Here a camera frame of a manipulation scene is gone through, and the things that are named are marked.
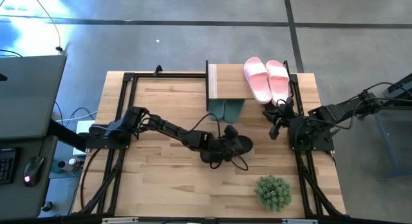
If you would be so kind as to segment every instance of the gray floor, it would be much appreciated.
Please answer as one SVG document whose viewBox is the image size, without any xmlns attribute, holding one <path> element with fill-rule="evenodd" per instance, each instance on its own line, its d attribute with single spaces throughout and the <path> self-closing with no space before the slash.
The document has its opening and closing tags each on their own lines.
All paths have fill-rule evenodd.
<svg viewBox="0 0 412 224">
<path fill-rule="evenodd" d="M 41 1 L 52 16 L 76 19 L 287 21 L 284 0 Z M 412 23 L 411 2 L 291 0 L 295 21 L 301 23 Z M 27 3 L 30 10 L 16 12 L 12 7 L 17 5 L 6 0 L 0 14 L 44 16 L 35 1 Z M 68 54 L 57 97 L 65 118 L 79 106 L 97 110 L 109 70 L 153 70 L 157 64 L 165 70 L 203 70 L 206 59 L 243 63 L 258 56 L 264 61 L 287 59 L 296 71 L 289 28 L 79 24 L 59 24 L 58 28 Z M 55 54 L 58 43 L 52 25 L 33 19 L 0 23 L 0 37 L 0 48 L 23 55 Z M 411 73 L 412 29 L 298 28 L 297 37 L 304 70 L 315 73 L 323 104 L 340 102 L 369 85 L 395 82 Z M 341 131 L 334 142 L 347 213 L 356 218 L 411 223 L 412 177 L 381 179 L 389 171 L 389 161 L 373 117 L 355 121 L 354 127 Z M 57 152 L 59 158 L 70 157 L 67 150 Z M 77 182 L 61 183 L 70 187 Z M 49 194 L 57 189 L 59 186 L 50 184 Z"/>
</svg>

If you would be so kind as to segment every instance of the small plant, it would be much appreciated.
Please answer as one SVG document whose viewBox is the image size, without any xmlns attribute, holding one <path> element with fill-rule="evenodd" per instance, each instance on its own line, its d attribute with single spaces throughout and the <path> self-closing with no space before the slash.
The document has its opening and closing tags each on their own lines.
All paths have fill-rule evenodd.
<svg viewBox="0 0 412 224">
<path fill-rule="evenodd" d="M 290 184 L 273 175 L 260 177 L 255 194 L 259 202 L 272 212 L 279 212 L 292 201 Z"/>
</svg>

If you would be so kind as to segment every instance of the black desk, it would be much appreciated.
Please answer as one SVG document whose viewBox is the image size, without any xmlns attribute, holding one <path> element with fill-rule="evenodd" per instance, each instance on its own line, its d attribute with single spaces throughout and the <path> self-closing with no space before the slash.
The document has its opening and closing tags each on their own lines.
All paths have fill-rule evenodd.
<svg viewBox="0 0 412 224">
<path fill-rule="evenodd" d="M 14 181 L 11 184 L 0 185 L 0 220 L 36 218 L 40 214 L 49 184 L 49 173 L 52 167 L 53 156 L 57 145 L 56 136 L 47 136 L 39 140 L 17 140 L 5 147 L 20 147 L 21 155 Z M 42 176 L 35 187 L 26 187 L 23 184 L 23 172 L 26 162 L 33 156 L 37 156 L 41 150 L 44 157 Z"/>
</svg>

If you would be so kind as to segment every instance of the keyboard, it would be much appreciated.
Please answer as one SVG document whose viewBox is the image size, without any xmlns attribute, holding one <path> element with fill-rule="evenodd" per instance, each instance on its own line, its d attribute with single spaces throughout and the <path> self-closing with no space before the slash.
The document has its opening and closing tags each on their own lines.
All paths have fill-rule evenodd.
<svg viewBox="0 0 412 224">
<path fill-rule="evenodd" d="M 17 147 L 0 147 L 0 184 L 13 183 L 18 150 Z"/>
</svg>

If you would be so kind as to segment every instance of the pink slipper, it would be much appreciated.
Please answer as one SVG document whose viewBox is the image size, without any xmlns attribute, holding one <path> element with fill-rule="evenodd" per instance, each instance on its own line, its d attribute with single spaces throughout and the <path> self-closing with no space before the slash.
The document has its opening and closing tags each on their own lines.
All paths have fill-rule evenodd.
<svg viewBox="0 0 412 224">
<path fill-rule="evenodd" d="M 268 85 L 268 71 L 257 57 L 250 58 L 243 68 L 253 97 L 259 104 L 267 104 L 272 99 Z"/>
<path fill-rule="evenodd" d="M 282 63 L 270 60 L 266 63 L 266 69 L 269 72 L 269 86 L 272 92 L 272 103 L 276 106 L 279 99 L 286 99 L 289 97 L 289 75 Z"/>
</svg>

